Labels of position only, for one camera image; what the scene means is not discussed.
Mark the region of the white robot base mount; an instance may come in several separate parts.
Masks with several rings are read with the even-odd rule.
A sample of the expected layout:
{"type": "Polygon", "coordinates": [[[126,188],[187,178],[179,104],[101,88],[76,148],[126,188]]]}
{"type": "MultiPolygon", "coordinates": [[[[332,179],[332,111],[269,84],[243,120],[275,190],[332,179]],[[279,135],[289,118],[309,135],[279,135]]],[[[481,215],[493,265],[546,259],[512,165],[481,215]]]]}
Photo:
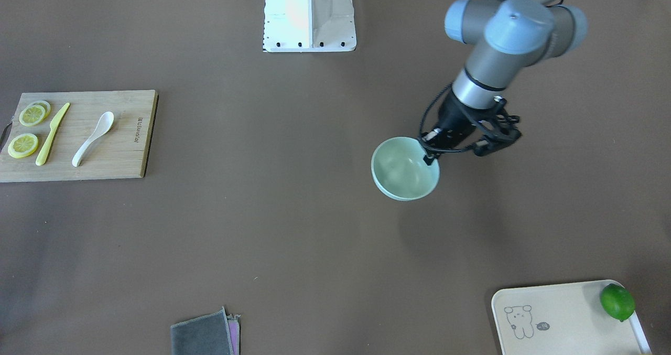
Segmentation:
{"type": "Polygon", "coordinates": [[[265,0],[264,52],[348,52],[356,47],[353,0],[265,0]]]}

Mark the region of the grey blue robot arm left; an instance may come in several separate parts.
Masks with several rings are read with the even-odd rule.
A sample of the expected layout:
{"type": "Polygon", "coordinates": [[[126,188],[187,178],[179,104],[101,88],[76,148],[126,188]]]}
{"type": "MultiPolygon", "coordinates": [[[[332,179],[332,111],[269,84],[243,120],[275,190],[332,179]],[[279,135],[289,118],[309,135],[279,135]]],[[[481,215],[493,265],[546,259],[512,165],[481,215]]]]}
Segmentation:
{"type": "Polygon", "coordinates": [[[443,154],[482,157],[517,142],[520,118],[508,114],[503,93],[523,68],[577,48],[589,25],[583,11],[563,0],[459,0],[448,9],[444,29],[474,48],[436,95],[436,124],[419,130],[427,166],[443,154]]]}

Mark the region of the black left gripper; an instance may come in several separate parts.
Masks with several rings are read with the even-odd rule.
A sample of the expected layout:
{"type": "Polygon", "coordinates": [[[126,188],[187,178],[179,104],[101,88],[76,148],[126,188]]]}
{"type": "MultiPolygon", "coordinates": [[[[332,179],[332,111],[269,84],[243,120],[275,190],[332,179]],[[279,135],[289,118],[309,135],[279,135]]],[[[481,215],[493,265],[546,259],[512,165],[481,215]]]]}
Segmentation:
{"type": "Polygon", "coordinates": [[[497,151],[497,102],[489,109],[473,109],[460,102],[450,88],[434,97],[421,117],[421,129],[434,105],[439,103],[438,119],[429,131],[421,132],[421,147],[427,154],[423,162],[432,166],[435,153],[493,153],[497,151]]]}

